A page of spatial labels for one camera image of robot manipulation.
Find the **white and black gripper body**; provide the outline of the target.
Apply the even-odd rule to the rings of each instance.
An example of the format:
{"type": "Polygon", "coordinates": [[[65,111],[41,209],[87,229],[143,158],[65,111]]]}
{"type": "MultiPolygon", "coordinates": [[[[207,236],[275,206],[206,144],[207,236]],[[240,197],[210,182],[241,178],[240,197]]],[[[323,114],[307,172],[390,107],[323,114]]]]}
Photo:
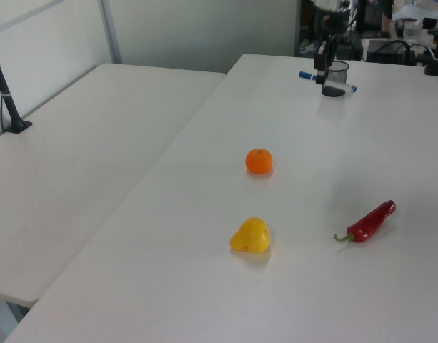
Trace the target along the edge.
{"type": "Polygon", "coordinates": [[[319,36],[343,34],[349,25],[351,1],[314,0],[314,32],[319,36]]]}

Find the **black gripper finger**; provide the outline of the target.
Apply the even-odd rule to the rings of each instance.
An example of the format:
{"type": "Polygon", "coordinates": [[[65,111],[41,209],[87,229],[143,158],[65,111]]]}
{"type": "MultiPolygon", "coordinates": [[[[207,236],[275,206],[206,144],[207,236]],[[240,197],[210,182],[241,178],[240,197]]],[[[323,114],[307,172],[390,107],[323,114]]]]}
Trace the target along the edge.
{"type": "Polygon", "coordinates": [[[329,73],[329,69],[334,61],[337,49],[337,35],[330,35],[326,41],[322,42],[322,58],[321,63],[321,82],[325,83],[329,73]]]}
{"type": "Polygon", "coordinates": [[[323,41],[317,52],[314,54],[314,68],[318,71],[325,71],[327,69],[328,53],[327,41],[323,41]]]}

